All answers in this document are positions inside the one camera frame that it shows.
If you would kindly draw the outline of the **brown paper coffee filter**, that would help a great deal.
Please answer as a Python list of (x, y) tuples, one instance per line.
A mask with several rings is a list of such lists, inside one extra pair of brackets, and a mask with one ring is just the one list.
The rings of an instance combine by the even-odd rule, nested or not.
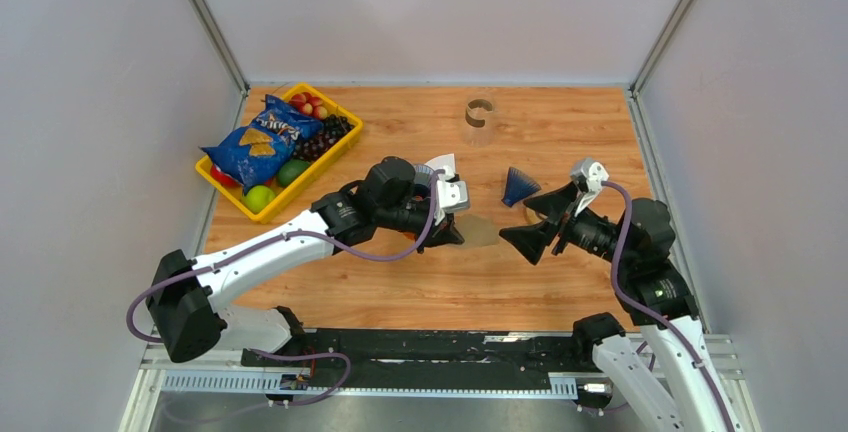
[(464, 214), (455, 219), (455, 225), (464, 240), (459, 245), (460, 248), (482, 248), (499, 243), (499, 228), (488, 218), (474, 214)]

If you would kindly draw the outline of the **blue glass dripper cone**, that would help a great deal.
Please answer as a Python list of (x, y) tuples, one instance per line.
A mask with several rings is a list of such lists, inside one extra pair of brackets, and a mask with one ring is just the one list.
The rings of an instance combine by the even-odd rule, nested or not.
[(415, 201), (427, 200), (431, 195), (430, 179), (433, 169), (426, 164), (414, 164), (412, 197)]

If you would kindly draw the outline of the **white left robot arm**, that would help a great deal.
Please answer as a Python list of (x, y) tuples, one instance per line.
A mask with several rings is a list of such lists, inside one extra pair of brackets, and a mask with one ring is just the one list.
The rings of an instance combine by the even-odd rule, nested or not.
[[(144, 305), (173, 363), (193, 361), (227, 346), (267, 351), (280, 365), (297, 364), (306, 351), (293, 313), (282, 306), (259, 311), (234, 306), (255, 287), (301, 265), (347, 252), (393, 262), (442, 245), (461, 245), (455, 215), (470, 207), (467, 184), (451, 154), (426, 164), (389, 156), (365, 178), (313, 202), (291, 220), (212, 254), (189, 258), (181, 250), (159, 261), (151, 287), (131, 305)], [(357, 250), (379, 229), (406, 234), (411, 246), (379, 257)]]

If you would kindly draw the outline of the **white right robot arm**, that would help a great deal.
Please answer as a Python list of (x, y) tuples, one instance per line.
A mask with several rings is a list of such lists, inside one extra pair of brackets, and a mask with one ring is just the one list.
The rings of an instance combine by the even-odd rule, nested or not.
[(634, 199), (620, 185), (624, 211), (617, 223), (591, 209), (577, 209), (582, 193), (569, 184), (526, 200), (543, 215), (533, 225), (507, 227), (499, 235), (528, 262), (545, 251), (557, 255), (574, 245), (611, 265), (614, 294), (658, 360), (659, 381), (609, 313), (576, 321), (571, 355), (584, 369), (599, 369), (651, 431), (740, 431), (743, 428), (720, 383), (706, 347), (694, 296), (671, 263), (675, 232), (668, 207)]

